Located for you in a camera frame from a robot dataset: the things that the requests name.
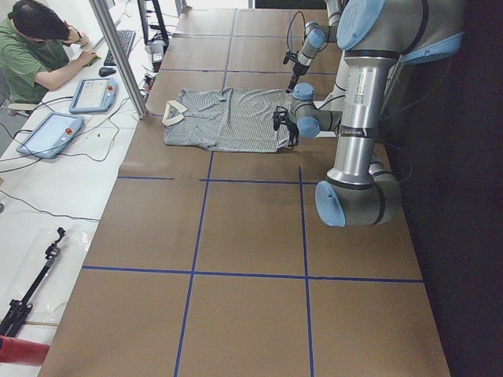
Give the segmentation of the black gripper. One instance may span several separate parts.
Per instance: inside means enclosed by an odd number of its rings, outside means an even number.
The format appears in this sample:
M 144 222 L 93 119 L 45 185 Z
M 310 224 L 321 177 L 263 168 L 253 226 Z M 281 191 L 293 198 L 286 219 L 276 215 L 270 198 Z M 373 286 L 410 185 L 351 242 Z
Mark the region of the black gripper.
M 295 87 L 296 84 L 297 84 L 297 82 L 298 82 L 298 80 L 299 80 L 299 76 L 296 73 L 293 73 L 292 77 L 290 78 L 288 86 L 289 87 Z
M 295 123 L 288 124 L 288 132 L 289 132 L 289 143 L 298 143 L 299 142 L 299 129 Z

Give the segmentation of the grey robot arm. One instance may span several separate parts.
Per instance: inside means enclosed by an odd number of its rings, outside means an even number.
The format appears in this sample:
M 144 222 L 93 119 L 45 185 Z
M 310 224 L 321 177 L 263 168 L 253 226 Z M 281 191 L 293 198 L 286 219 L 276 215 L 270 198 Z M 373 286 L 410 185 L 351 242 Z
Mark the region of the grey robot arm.
M 401 206 L 395 176 L 374 153 L 388 73 L 392 66 L 423 64 L 454 55 L 463 37 L 463 1 L 330 1 L 326 25 L 308 23 L 303 48 L 288 56 L 292 104 L 276 124 L 293 137 L 336 134 L 334 166 L 318 183 L 315 200 L 329 226 L 390 221 Z M 314 89 L 299 82 L 327 42 L 343 51 L 347 88 L 340 111 L 314 105 Z
M 293 63 L 292 77 L 286 89 L 291 93 L 299 78 L 307 73 L 314 58 L 329 43 L 337 41 L 337 29 L 343 13 L 344 4 L 342 1 L 328 0 L 327 5 L 328 25 L 320 25 L 310 21 L 304 25 L 303 45 L 300 51 L 292 52 L 290 48 L 285 53 L 283 64 L 289 61 Z

